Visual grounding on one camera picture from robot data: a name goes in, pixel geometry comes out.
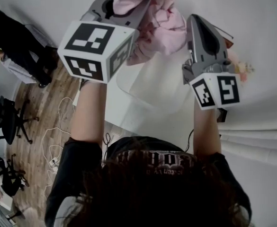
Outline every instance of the pink garment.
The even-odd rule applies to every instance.
[[[123,15],[142,0],[114,0],[114,13]],[[134,54],[127,60],[135,65],[150,60],[156,52],[171,55],[179,51],[187,40],[185,19],[174,7],[174,0],[151,0],[150,6],[138,28]]]

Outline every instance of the white cable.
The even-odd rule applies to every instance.
[[[62,101],[65,100],[65,99],[70,99],[70,100],[72,101],[72,103],[73,103],[73,100],[72,100],[71,98],[69,98],[69,97],[64,97],[64,98],[60,101],[60,103],[59,103],[59,105],[58,105],[58,126],[59,126],[59,127],[55,127],[55,128],[52,128],[52,129],[47,129],[47,130],[45,131],[44,136],[42,137],[42,140],[41,140],[41,146],[42,146],[42,149],[43,149],[43,156],[44,156],[46,162],[48,163],[50,169],[52,170],[52,171],[49,170],[49,169],[47,170],[47,174],[48,174],[48,177],[49,177],[49,179],[50,179],[50,181],[51,181],[51,184],[50,184],[50,185],[47,185],[47,186],[45,187],[45,189],[44,189],[44,197],[45,197],[45,199],[46,199],[45,191],[46,191],[47,187],[50,187],[50,186],[53,185],[53,181],[52,181],[52,179],[51,179],[51,177],[50,177],[50,175],[49,175],[49,172],[51,172],[52,174],[56,174],[56,172],[54,171],[54,167],[56,167],[56,164],[58,164],[58,163],[60,162],[60,160],[58,160],[58,158],[60,157],[60,155],[61,155],[61,150],[63,149],[63,147],[62,147],[62,137],[63,137],[63,133],[67,133],[67,134],[71,135],[69,132],[63,131],[62,128],[61,128],[60,106],[61,106]],[[50,146],[49,146],[50,157],[51,157],[50,161],[52,161],[52,160],[54,159],[53,156],[52,156],[52,153],[51,153],[51,147],[53,147],[53,146],[58,146],[58,147],[59,147],[59,154],[58,154],[58,156],[56,157],[57,160],[58,160],[58,162],[57,162],[57,163],[55,164],[55,166],[53,166],[53,167],[51,167],[51,165],[50,165],[50,163],[49,163],[47,157],[45,156],[44,144],[43,144],[45,135],[47,134],[48,131],[52,131],[52,130],[59,130],[59,131],[60,131],[60,144],[59,144],[59,145],[54,144],[54,145],[50,145]]]

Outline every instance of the white cube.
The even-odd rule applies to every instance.
[[[203,73],[190,82],[202,110],[225,108],[240,103],[238,74]]]
[[[134,33],[123,26],[73,21],[58,54],[70,75],[108,83],[129,57]]]

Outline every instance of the shirt sleeve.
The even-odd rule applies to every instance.
[[[101,148],[97,143],[76,141],[70,138],[64,145],[57,175],[46,201],[45,224],[54,225],[62,201],[69,196],[79,196],[84,190],[83,173],[100,166]]]
[[[235,189],[236,195],[238,197],[238,204],[244,207],[248,213],[249,222],[251,222],[252,217],[252,209],[249,197],[242,189],[239,182],[234,177],[228,162],[226,161],[224,155],[215,153],[210,156],[210,163],[214,164],[214,166],[218,169],[220,175],[222,176],[223,181],[231,184]]]

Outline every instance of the transparent plastic container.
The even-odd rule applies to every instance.
[[[190,90],[183,85],[182,64],[189,59],[186,48],[165,56],[156,53],[144,64],[123,65],[118,71],[117,86],[150,110],[173,114],[179,111]]]

